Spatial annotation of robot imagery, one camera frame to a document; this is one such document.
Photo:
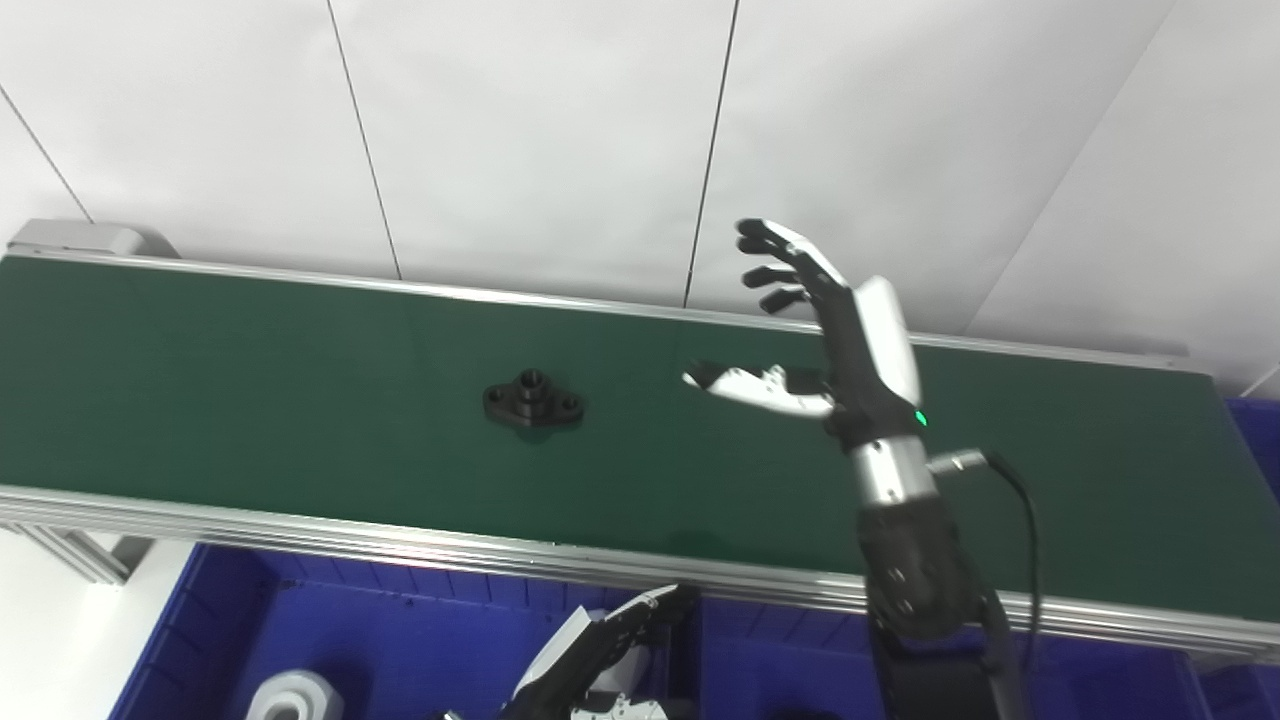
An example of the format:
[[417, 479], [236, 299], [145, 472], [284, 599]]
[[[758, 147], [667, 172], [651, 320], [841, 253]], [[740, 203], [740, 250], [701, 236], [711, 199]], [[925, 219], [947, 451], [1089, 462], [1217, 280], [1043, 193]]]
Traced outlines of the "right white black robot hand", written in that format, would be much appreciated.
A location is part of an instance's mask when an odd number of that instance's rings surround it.
[[820, 331], [827, 370], [746, 368], [696, 361], [686, 384], [716, 397], [785, 416], [823, 421], [845, 451], [881, 439], [919, 436], [922, 383], [892, 284], [873, 275], [852, 286], [805, 236], [763, 218], [736, 224], [737, 249], [774, 263], [742, 274], [773, 315], [808, 304]]

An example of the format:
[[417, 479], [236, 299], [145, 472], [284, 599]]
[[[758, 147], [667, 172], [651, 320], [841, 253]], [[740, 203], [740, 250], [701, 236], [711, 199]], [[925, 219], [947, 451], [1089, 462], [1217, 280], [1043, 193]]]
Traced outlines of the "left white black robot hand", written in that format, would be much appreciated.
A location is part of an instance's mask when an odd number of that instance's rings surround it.
[[637, 693], [653, 650], [699, 598], [691, 585], [644, 591], [613, 610], [576, 607], [538, 651], [499, 719], [695, 719], [689, 700]]

